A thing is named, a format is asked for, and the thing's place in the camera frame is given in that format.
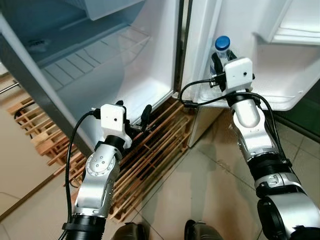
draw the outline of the refrigerator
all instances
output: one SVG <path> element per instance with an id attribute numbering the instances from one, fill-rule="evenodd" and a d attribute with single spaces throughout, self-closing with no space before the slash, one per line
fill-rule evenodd
<path id="1" fill-rule="evenodd" d="M 320 78 L 319 2 L 0 0 L 0 59 L 70 136 L 91 108 L 123 100 L 137 123 L 146 105 L 156 109 L 207 78 L 212 45 L 226 35 L 232 51 L 253 62 L 253 92 L 286 111 Z M 183 98 L 219 96 L 203 84 Z M 100 122 L 86 119 L 78 134 L 75 143 L 89 154 L 102 135 Z"/>

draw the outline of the blue bottle cap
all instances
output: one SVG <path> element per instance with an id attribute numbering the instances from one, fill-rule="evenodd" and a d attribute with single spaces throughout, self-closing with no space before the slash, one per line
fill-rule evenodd
<path id="1" fill-rule="evenodd" d="M 220 36 L 215 40 L 215 48 L 218 51 L 226 50 L 230 46 L 230 38 L 227 36 Z"/>

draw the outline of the refrigerator shelf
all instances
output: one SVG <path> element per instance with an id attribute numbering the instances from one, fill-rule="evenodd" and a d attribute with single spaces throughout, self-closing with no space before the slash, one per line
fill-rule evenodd
<path id="1" fill-rule="evenodd" d="M 121 58 L 125 67 L 136 58 L 149 39 L 149 35 L 128 25 L 51 63 L 41 71 L 58 91 L 114 58 Z"/>

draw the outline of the metal rod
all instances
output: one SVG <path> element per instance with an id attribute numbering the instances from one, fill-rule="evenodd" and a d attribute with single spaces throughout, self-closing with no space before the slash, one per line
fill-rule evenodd
<path id="1" fill-rule="evenodd" d="M 0 91 L 0 94 L 3 94 L 3 93 L 5 93 L 6 91 L 8 91 L 8 90 L 10 90 L 10 89 L 12 89 L 12 88 L 14 88 L 14 87 L 16 87 L 16 86 L 18 86 L 18 85 L 19 85 L 19 83 L 16 82 L 16 83 L 14 83 L 14 84 L 6 87 L 5 89 L 2 89 L 2 90 Z"/>

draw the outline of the plastic bottle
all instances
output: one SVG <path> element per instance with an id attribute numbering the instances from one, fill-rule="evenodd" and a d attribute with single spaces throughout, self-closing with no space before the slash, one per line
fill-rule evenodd
<path id="1" fill-rule="evenodd" d="M 216 74 L 215 71 L 215 64 L 212 59 L 212 56 L 214 53 L 217 53 L 218 57 L 220 58 L 220 61 L 222 63 L 222 66 L 224 66 L 228 62 L 228 56 L 227 56 L 227 50 L 230 46 L 230 38 L 227 36 L 220 36 L 215 40 L 215 44 L 212 53 L 210 55 L 210 75 L 211 77 Z"/>

